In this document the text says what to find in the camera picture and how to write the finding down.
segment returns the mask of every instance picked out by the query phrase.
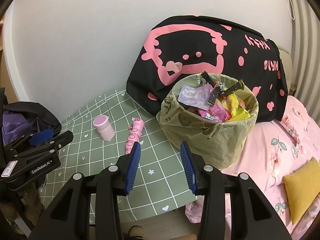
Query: pink toy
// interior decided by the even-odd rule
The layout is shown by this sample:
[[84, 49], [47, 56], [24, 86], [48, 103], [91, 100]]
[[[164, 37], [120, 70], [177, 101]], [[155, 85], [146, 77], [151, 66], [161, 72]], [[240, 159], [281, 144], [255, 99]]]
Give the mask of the pink toy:
[[144, 121], [140, 118], [135, 118], [132, 122], [132, 127], [130, 135], [127, 140], [127, 144], [125, 145], [125, 154], [129, 154], [133, 147], [134, 142], [138, 142], [142, 133], [142, 129], [144, 128]]

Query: pink bedsheet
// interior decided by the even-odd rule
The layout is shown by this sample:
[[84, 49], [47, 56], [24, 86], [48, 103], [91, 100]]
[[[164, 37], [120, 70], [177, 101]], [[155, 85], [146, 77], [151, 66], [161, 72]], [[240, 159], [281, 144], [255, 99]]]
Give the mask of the pink bedsheet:
[[[301, 104], [293, 97], [288, 97], [288, 103]], [[319, 150], [320, 128], [312, 118], [308, 120], [307, 129], [300, 144], [296, 143], [278, 121], [257, 123], [248, 135], [239, 159], [222, 172], [234, 176], [241, 172], [248, 173], [275, 208], [292, 239], [298, 240], [307, 231], [319, 212], [320, 194], [301, 220], [292, 225], [283, 176], [301, 168], [311, 157], [315, 157], [320, 162]], [[201, 221], [202, 205], [203, 199], [186, 205], [186, 216], [190, 222], [199, 223]], [[230, 228], [230, 197], [226, 195], [225, 239], [230, 239]]]

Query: white grid line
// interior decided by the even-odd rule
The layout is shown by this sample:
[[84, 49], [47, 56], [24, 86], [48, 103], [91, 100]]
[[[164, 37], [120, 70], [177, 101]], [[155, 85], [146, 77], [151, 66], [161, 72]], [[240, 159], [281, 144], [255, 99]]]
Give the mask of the white grid line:
[[[107, 100], [116, 97], [118, 94], [121, 94], [122, 92], [125, 92], [125, 90], [122, 90], [122, 91], [118, 92], [116, 95], [115, 95], [115, 94], [112, 94], [111, 96], [108, 96], [108, 99], [107, 99], [107, 97], [106, 97], [106, 94], [104, 94], [106, 101], [105, 101], [103, 104], [105, 104], [105, 103], [107, 102]], [[90, 110], [90, 111], [96, 110], [98, 107], [100, 107], [100, 106], [103, 105], [103, 104], [101, 104], [100, 106], [98, 106], [98, 103], [97, 103], [97, 101], [96, 101], [97, 107], [94, 108], [94, 109], [92, 109], [92, 110]], [[84, 114], [87, 110], [89, 111], [89, 108], [88, 108], [88, 105], [87, 105], [87, 109], [84, 110], [82, 113], [80, 113], [80, 115]], [[64, 123], [62, 126], [68, 125], [68, 124], [70, 124], [71, 122], [78, 120], [78, 119], [75, 119], [75, 118], [72, 119], [70, 122]]]
[[164, 172], [163, 172], [163, 170], [162, 170], [162, 167], [161, 167], [160, 162], [159, 162], [159, 160], [158, 160], [158, 157], [157, 157], [157, 155], [156, 155], [155, 149], [153, 148], [153, 145], [152, 145], [152, 143], [151, 143], [151, 140], [150, 140], [148, 131], [147, 131], [147, 129], [146, 129], [146, 126], [144, 127], [144, 129], [145, 129], [146, 134], [147, 134], [147, 136], [148, 136], [148, 140], [149, 140], [149, 142], [150, 142], [150, 145], [151, 145], [151, 148], [152, 148], [152, 150], [153, 150], [153, 153], [154, 153], [154, 155], [155, 155], [155, 157], [156, 157], [156, 159], [157, 159], [157, 161], [158, 161], [158, 163], [159, 163], [159, 167], [160, 167], [161, 172], [162, 172], [162, 174], [163, 174], [163, 176], [164, 176], [165, 182], [167, 183], [168, 188], [169, 188], [169, 190], [170, 190], [170, 192], [171, 192], [171, 195], [172, 195], [172, 197], [173, 197], [174, 203], [176, 204], [176, 206], [177, 206], [177, 208], [178, 208], [178, 204], [177, 204], [177, 202], [176, 202], [176, 199], [175, 199], [174, 196], [173, 196], [173, 192], [172, 192], [172, 190], [171, 190], [171, 188], [170, 188], [170, 185], [169, 185], [169, 183], [168, 183], [168, 181], [167, 181], [167, 178], [165, 177], [165, 174], [164, 174]]
[[[92, 130], [92, 112], [89, 112], [90, 116], [91, 116], [91, 130]], [[91, 175], [90, 173], [90, 159], [91, 159], [91, 142], [92, 142], [92, 132], [91, 132], [91, 139], [90, 139], [90, 149], [89, 149], [89, 175]]]
[[[83, 112], [81, 113], [81, 111], [79, 110], [79, 113], [80, 113], [80, 114], [78, 114], [76, 117], [74, 117], [74, 114], [72, 114], [73, 120], [71, 120], [70, 122], [65, 123], [63, 126], [66, 126], [66, 129], [67, 129], [67, 126], [70, 125], [70, 124], [73, 122], [73, 125], [71, 125], [72, 127], [70, 126], [70, 127], [68, 128], [68, 129], [71, 128], [72, 131], [73, 131], [73, 128], [76, 126], [76, 125], [75, 125], [75, 121], [76, 121], [76, 120], [79, 120], [80, 118], [82, 118], [83, 120], [82, 120], [82, 123], [81, 123], [81, 126], [82, 126], [82, 127], [81, 127], [81, 132], [80, 132], [80, 133], [75, 133], [74, 135], [85, 133], [86, 131], [82, 131], [83, 123], [84, 123], [84, 115], [90, 114], [90, 116], [91, 116], [91, 120], [90, 120], [90, 121], [91, 121], [91, 131], [93, 131], [93, 126], [92, 126], [92, 121], [93, 121], [92, 111], [94, 111], [95, 109], [99, 108], [100, 114], [102, 114], [102, 111], [101, 111], [101, 109], [100, 109], [100, 106], [102, 106], [102, 105], [105, 104], [105, 103], [107, 103], [107, 106], [108, 106], [108, 100], [111, 99], [111, 98], [114, 98], [114, 97], [117, 97], [119, 103], [116, 104], [116, 105], [114, 105], [114, 106], [111, 107], [111, 108], [108, 108], [108, 107], [107, 107], [107, 108], [108, 108], [107, 111], [111, 114], [111, 117], [112, 117], [112, 119], [113, 119], [113, 115], [112, 115], [112, 113], [111, 113], [110, 110], [111, 110], [112, 108], [120, 105], [121, 110], [122, 110], [124, 116], [122, 116], [121, 118], [119, 118], [119, 119], [117, 119], [117, 120], [113, 120], [113, 122], [111, 122], [111, 123], [114, 123], [114, 124], [115, 124], [115, 122], [117, 122], [117, 121], [119, 121], [120, 119], [122, 119], [122, 118], [125, 117], [126, 120], [127, 120], [128, 126], [130, 126], [127, 116], [130, 115], [130, 114], [132, 114], [133, 112], [137, 111], [139, 117], [141, 118], [141, 115], [140, 115], [140, 113], [139, 113], [139, 111], [138, 111], [138, 109], [140, 109], [140, 108], [137, 108], [137, 106], [134, 104], [134, 106], [135, 106], [135, 110], [134, 110], [134, 111], [132, 111], [132, 112], [130, 112], [130, 113], [128, 113], [128, 114], [125, 114], [125, 113], [124, 113], [123, 108], [122, 108], [122, 106], [121, 106], [121, 103], [124, 102], [124, 101], [126, 101], [126, 100], [128, 100], [128, 99], [130, 99], [130, 98], [127, 98], [127, 99], [123, 100], [122, 102], [120, 102], [119, 94], [123, 93], [124, 91], [125, 91], [125, 90], [122, 90], [122, 91], [120, 91], [120, 92], [117, 92], [117, 91], [116, 91], [116, 94], [115, 94], [115, 95], [111, 95], [111, 96], [108, 96], [108, 97], [106, 96], [106, 94], [104, 94], [104, 95], [105, 95], [105, 99], [103, 99], [103, 100], [101, 100], [101, 101], [99, 101], [99, 102], [97, 102], [97, 100], [95, 99], [95, 104], [93, 104], [93, 105], [90, 107], [90, 109], [91, 109], [90, 111], [89, 111], [89, 107], [88, 107], [88, 105], [87, 105], [87, 109], [86, 109], [85, 111], [83, 111]], [[158, 132], [158, 131], [160, 131], [160, 130], [162, 130], [162, 129], [158, 129], [158, 130], [156, 130], [156, 131], [153, 131], [153, 132], [151, 132], [151, 133], [148, 133], [148, 132], [147, 132], [147, 129], [145, 128], [146, 136], [148, 137], [148, 140], [149, 140], [150, 144], [151, 144], [151, 140], [150, 140], [149, 135], [152, 134], [152, 133]], [[93, 134], [91, 133], [90, 144], [91, 144], [91, 141], [92, 141], [92, 137], [93, 137]], [[143, 205], [143, 206], [139, 206], [139, 207], [134, 207], [134, 208], [132, 208], [132, 207], [130, 206], [130, 203], [129, 203], [129, 200], [128, 200], [128, 197], [127, 197], [127, 201], [128, 201], [128, 204], [129, 204], [129, 209], [120, 210], [120, 211], [128, 211], [128, 210], [131, 210], [131, 213], [132, 213], [132, 215], [133, 215], [133, 217], [134, 217], [135, 219], [136, 219], [136, 217], [135, 217], [134, 213], [132, 212], [132, 209], [136, 209], [136, 208], [140, 208], [140, 207], [152, 205], [152, 207], [153, 207], [153, 209], [154, 209], [154, 211], [155, 211], [155, 214], [157, 215], [156, 209], [155, 209], [154, 206], [153, 206], [154, 203], [158, 203], [158, 202], [161, 202], [161, 201], [164, 201], [164, 200], [173, 198], [176, 206], [178, 207], [177, 202], [176, 202], [176, 200], [175, 200], [175, 196], [178, 196], [178, 195], [183, 194], [183, 193], [185, 193], [185, 192], [188, 191], [188, 190], [185, 190], [185, 191], [183, 191], [183, 192], [180, 192], [180, 193], [174, 195], [173, 192], [172, 192], [172, 190], [171, 190], [171, 188], [170, 188], [170, 186], [169, 186], [169, 183], [168, 183], [168, 181], [167, 181], [167, 179], [166, 179], [166, 178], [168, 178], [168, 177], [171, 177], [171, 176], [174, 176], [174, 175], [176, 175], [176, 174], [178, 174], [178, 173], [183, 172], [183, 170], [182, 170], [182, 171], [179, 171], [179, 172], [176, 172], [176, 173], [174, 173], [174, 174], [171, 174], [171, 175], [169, 175], [169, 176], [165, 176], [165, 175], [164, 175], [164, 172], [163, 172], [163, 170], [162, 170], [162, 167], [160, 166], [160, 163], [159, 163], [160, 161], [165, 160], [165, 159], [168, 159], [168, 158], [173, 157], [173, 156], [175, 155], [175, 156], [177, 157], [177, 159], [178, 159], [178, 161], [179, 161], [182, 169], [183, 169], [183, 165], [181, 164], [181, 161], [180, 161], [180, 159], [179, 159], [179, 157], [178, 157], [178, 153], [179, 153], [179, 152], [177, 152], [177, 153], [175, 152], [175, 150], [174, 150], [174, 148], [173, 148], [173, 146], [172, 146], [172, 144], [171, 144], [170, 142], [169, 142], [169, 144], [170, 144], [170, 146], [171, 146], [174, 154], [173, 154], [173, 155], [170, 155], [170, 156], [168, 156], [168, 157], [166, 157], [166, 158], [163, 158], [163, 159], [158, 159], [158, 157], [157, 157], [157, 155], [156, 155], [155, 150], [154, 150], [153, 147], [156, 146], [156, 145], [158, 145], [158, 144], [164, 143], [164, 142], [166, 142], [166, 141], [168, 141], [168, 140], [162, 141], [162, 142], [157, 143], [157, 144], [155, 144], [155, 145], [152, 145], [152, 144], [151, 144], [150, 147], [147, 147], [147, 148], [145, 148], [145, 149], [142, 149], [142, 150], [146, 150], [146, 149], [152, 148], [152, 150], [153, 150], [153, 152], [154, 152], [154, 154], [155, 154], [155, 157], [156, 157], [157, 161], [156, 161], [156, 162], [152, 162], [152, 163], [148, 163], [148, 164], [145, 164], [145, 165], [141, 165], [141, 166], [140, 166], [140, 164], [139, 164], [139, 169], [140, 169], [140, 173], [141, 173], [141, 176], [142, 176], [142, 178], [143, 178], [144, 184], [137, 185], [137, 186], [134, 186], [134, 187], [141, 187], [141, 186], [144, 185], [145, 188], [146, 188], [146, 190], [147, 190], [147, 192], [148, 192], [148, 189], [147, 189], [147, 186], [146, 186], [147, 184], [151, 184], [151, 183], [154, 183], [154, 182], [157, 182], [157, 181], [160, 181], [160, 180], [165, 179], [165, 181], [166, 181], [166, 183], [167, 183], [167, 185], [168, 185], [168, 187], [169, 187], [169, 190], [170, 190], [172, 196], [170, 196], [170, 197], [168, 197], [168, 198], [165, 198], [165, 199], [162, 199], [162, 200], [159, 200], [159, 201], [156, 201], [156, 202], [152, 202], [151, 197], [150, 197], [149, 192], [148, 192], [149, 200], [150, 200], [151, 203], [146, 204], [146, 205]], [[118, 143], [122, 143], [122, 142], [125, 142], [125, 141], [118, 142], [118, 138], [117, 138], [117, 134], [116, 134], [116, 143], [114, 143], [114, 144], [117, 144], [117, 154], [118, 154], [118, 157], [120, 156]], [[105, 168], [105, 163], [104, 163], [104, 161], [105, 161], [105, 160], [108, 160], [108, 159], [115, 158], [116, 156], [114, 156], [114, 157], [109, 157], [109, 158], [104, 158], [104, 147], [105, 147], [105, 146], [98, 147], [98, 148], [95, 148], [95, 149], [91, 149], [91, 145], [90, 145], [90, 150], [89, 150], [89, 163], [84, 163], [84, 164], [80, 164], [80, 165], [77, 165], [77, 166], [89, 164], [89, 174], [90, 174], [90, 164], [91, 164], [91, 162], [90, 162], [90, 157], [91, 157], [91, 150], [96, 150], [96, 149], [102, 148], [102, 153], [103, 153], [103, 167]], [[82, 152], [79, 152], [79, 150], [80, 150], [80, 145], [79, 145], [78, 153], [74, 153], [74, 154], [78, 154], [78, 155], [79, 155], [79, 153], [82, 153]], [[145, 179], [144, 179], [144, 177], [143, 177], [141, 168], [144, 167], [144, 166], [153, 164], [153, 163], [159, 163], [159, 167], [160, 167], [160, 169], [161, 169], [162, 174], [163, 174], [164, 177], [161, 178], [161, 179], [158, 179], [158, 180], [155, 180], [155, 181], [146, 183], [146, 182], [145, 182]], [[65, 169], [65, 173], [66, 173], [66, 169], [67, 169], [67, 168], [71, 168], [71, 167], [75, 167], [75, 166], [58, 168], [58, 169], [55, 170], [55, 173], [56, 173], [57, 170], [59, 170], [59, 169]], [[47, 183], [47, 184], [55, 184], [55, 178], [54, 178], [54, 182]], [[93, 214], [93, 215], [95, 216], [95, 212], [93, 211], [93, 208], [92, 208], [91, 203], [90, 203], [90, 207], [91, 207], [91, 210], [92, 210], [92, 213], [90, 212], [90, 214]]]
[[[162, 129], [156, 130], [156, 131], [151, 132], [151, 133], [149, 133], [149, 134], [158, 132], [158, 131], [160, 131], [160, 130], [162, 130]], [[77, 143], [87, 142], [87, 141], [90, 141], [90, 140], [91, 140], [91, 139], [81, 141], [81, 138], [80, 138], [80, 142], [69, 143], [69, 144], [77, 144]]]
[[178, 194], [176, 194], [176, 195], [174, 195], [174, 196], [171, 196], [171, 197], [168, 197], [168, 198], [165, 198], [165, 199], [162, 199], [162, 200], [158, 200], [158, 201], [155, 201], [155, 202], [152, 202], [152, 203], [143, 205], [143, 206], [134, 207], [134, 208], [130, 208], [130, 209], [122, 209], [122, 210], [119, 210], [119, 211], [128, 211], [128, 210], [132, 210], [132, 209], [136, 209], [136, 208], [140, 208], [140, 207], [150, 206], [150, 205], [159, 203], [159, 202], [161, 202], [161, 201], [168, 200], [168, 199], [170, 199], [170, 198], [174, 198], [174, 197], [176, 197], [176, 196], [179, 196], [179, 195], [181, 195], [181, 194], [183, 194], [183, 193], [186, 193], [187, 191], [189, 191], [189, 189], [187, 189], [187, 190], [185, 190], [185, 191], [183, 191], [183, 192], [180, 192], [180, 193], [178, 193]]
[[[126, 120], [127, 120], [128, 127], [129, 127], [129, 126], [130, 126], [130, 124], [129, 124], [128, 118], [125, 116], [125, 113], [124, 113], [124, 111], [123, 111], [123, 109], [122, 109], [121, 104], [120, 104], [120, 107], [121, 107], [121, 110], [122, 110], [122, 112], [123, 112], [123, 114], [124, 114], [124, 117], [125, 117], [125, 118], [126, 118]], [[146, 191], [147, 191], [147, 194], [148, 194], [149, 200], [150, 200], [150, 202], [152, 203], [152, 200], [151, 200], [151, 197], [150, 197], [150, 194], [149, 194], [149, 191], [148, 191], [148, 188], [147, 188], [146, 182], [145, 182], [145, 180], [144, 180], [144, 177], [143, 177], [143, 174], [142, 174], [142, 171], [141, 171], [140, 164], [138, 164], [138, 167], [139, 167], [139, 169], [140, 169], [141, 176], [142, 176], [142, 179], [143, 179], [143, 183], [145, 184], [145, 187], [146, 187]], [[153, 205], [153, 204], [152, 204], [152, 207], [153, 207], [153, 210], [154, 210], [154, 212], [156, 213], [156, 215], [158, 215], [158, 213], [157, 213], [157, 211], [156, 211], [156, 209], [155, 209], [155, 207], [154, 207], [154, 205]]]
[[[81, 117], [82, 118], [82, 123], [81, 123], [81, 130], [82, 130], [82, 127], [83, 127], [83, 116]], [[78, 148], [78, 157], [77, 157], [77, 167], [76, 167], [76, 172], [78, 172], [78, 160], [79, 160], [79, 152], [80, 152], [80, 143], [79, 143], [79, 148]], [[64, 179], [63, 180], [65, 180], [65, 178], [66, 178], [66, 171], [64, 171]]]
[[137, 185], [137, 186], [134, 186], [134, 187], [141, 187], [141, 186], [144, 186], [144, 185], [147, 185], [147, 184], [151, 184], [151, 183], [154, 183], [154, 182], [163, 180], [163, 179], [165, 179], [165, 178], [172, 177], [172, 176], [177, 175], [177, 174], [179, 174], [179, 173], [181, 173], [181, 172], [183, 172], [183, 171], [178, 171], [178, 172], [176, 172], [176, 173], [174, 173], [174, 174], [171, 174], [171, 175], [168, 175], [168, 176], [163, 177], [163, 178], [161, 178], [161, 179], [157, 179], [157, 180], [154, 180], [154, 181], [151, 181], [151, 182], [147, 182], [147, 183], [144, 181], [144, 184]]
[[53, 189], [52, 189], [52, 199], [53, 199], [53, 194], [54, 194], [54, 186], [55, 186], [55, 182], [56, 182], [56, 176], [57, 176], [57, 169], [55, 169], [55, 172], [54, 172], [54, 180], [53, 180]]
[[[154, 147], [154, 146], [157, 146], [157, 145], [159, 145], [159, 144], [161, 144], [161, 143], [167, 142], [167, 141], [168, 141], [168, 140], [165, 140], [165, 141], [159, 142], [159, 143], [157, 143], [157, 144], [153, 145], [153, 147]], [[105, 146], [102, 146], [102, 147], [94, 148], [94, 149], [92, 149], [92, 150], [101, 149], [101, 148], [103, 148], [103, 147], [110, 146], [110, 145], [115, 145], [115, 144], [117, 144], [117, 143], [111, 143], [111, 144], [108, 144], [108, 145], [105, 145]], [[148, 150], [148, 149], [150, 149], [150, 148], [151, 148], [151, 146], [149, 146], [149, 147], [147, 147], [147, 148], [142, 149], [142, 151], [144, 151], [144, 150]]]
[[[170, 156], [168, 156], [168, 157], [165, 157], [165, 158], [163, 158], [163, 159], [159, 159], [159, 161], [163, 161], [163, 160], [165, 160], [165, 159], [168, 159], [168, 158], [170, 158], [170, 157], [173, 157], [173, 156], [175, 156], [176, 154], [172, 154], [172, 155], [170, 155]], [[108, 159], [113, 159], [113, 158], [116, 158], [117, 156], [113, 156], [113, 157], [108, 157], [108, 158], [104, 158], [104, 159], [102, 159], [102, 160], [98, 160], [98, 161], [94, 161], [94, 162], [91, 162], [91, 163], [97, 163], [97, 162], [101, 162], [101, 161], [105, 161], [105, 160], [108, 160]], [[150, 165], [150, 164], [154, 164], [154, 163], [158, 163], [158, 161], [155, 161], [155, 162], [152, 162], [152, 163], [148, 163], [148, 164], [144, 164], [144, 165], [141, 165], [140, 167], [144, 167], [144, 166], [148, 166], [148, 165]], [[79, 165], [77, 165], [77, 166], [82, 166], [82, 165], [87, 165], [88, 163], [83, 163], [83, 164], [79, 164]], [[68, 168], [73, 168], [73, 167], [76, 167], [76, 166], [69, 166], [69, 167], [61, 167], [61, 168], [57, 168], [57, 170], [60, 170], [60, 169], [68, 169]]]
[[103, 147], [103, 143], [102, 143], [102, 158], [104, 159], [104, 147]]
[[[178, 193], [178, 194], [174, 195], [173, 197], [179, 196], [179, 195], [181, 195], [181, 194], [183, 194], [183, 193], [186, 193], [186, 192], [188, 192], [188, 191], [189, 191], [189, 189], [187, 189], [187, 190], [185, 190], [185, 191], [183, 191], [183, 192], [180, 192], [180, 193]], [[129, 203], [129, 201], [128, 201], [129, 208], [128, 208], [128, 209], [121, 209], [121, 210], [119, 210], [119, 211], [129, 211], [129, 210], [131, 210], [131, 211], [132, 211], [132, 209], [136, 209], [136, 208], [141, 208], [141, 207], [150, 206], [150, 205], [153, 205], [153, 204], [159, 203], [159, 202], [161, 202], [161, 201], [168, 200], [168, 199], [170, 199], [170, 198], [172, 198], [172, 196], [171, 196], [171, 197], [168, 197], [168, 198], [165, 198], [165, 199], [162, 199], [162, 200], [158, 200], [158, 201], [155, 201], [155, 202], [152, 202], [152, 203], [146, 204], [146, 205], [142, 205], [142, 206], [134, 207], [134, 208], [132, 208], [132, 207], [130, 206], [130, 203]]]
[[91, 208], [91, 210], [92, 210], [92, 214], [94, 215], [94, 218], [96, 218], [96, 214], [95, 214], [95, 212], [93, 212], [93, 208], [92, 208], [92, 205], [91, 205], [91, 198], [90, 198], [90, 208]]

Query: pink pillow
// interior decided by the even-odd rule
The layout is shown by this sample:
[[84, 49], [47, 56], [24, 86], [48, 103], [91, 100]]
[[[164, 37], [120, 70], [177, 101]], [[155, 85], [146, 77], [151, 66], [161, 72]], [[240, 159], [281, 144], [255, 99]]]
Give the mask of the pink pillow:
[[304, 105], [293, 96], [288, 96], [281, 125], [300, 144], [307, 130], [310, 116]]

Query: number label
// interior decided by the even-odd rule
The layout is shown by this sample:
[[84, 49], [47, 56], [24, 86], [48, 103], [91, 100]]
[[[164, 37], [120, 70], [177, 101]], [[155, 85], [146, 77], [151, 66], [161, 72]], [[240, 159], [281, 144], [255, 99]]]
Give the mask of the number label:
[[15, 165], [17, 164], [18, 161], [12, 161], [9, 162], [7, 167], [4, 169], [4, 171], [2, 172], [1, 177], [9, 177], [11, 175], [11, 172], [13, 170], [13, 168], [15, 167]]

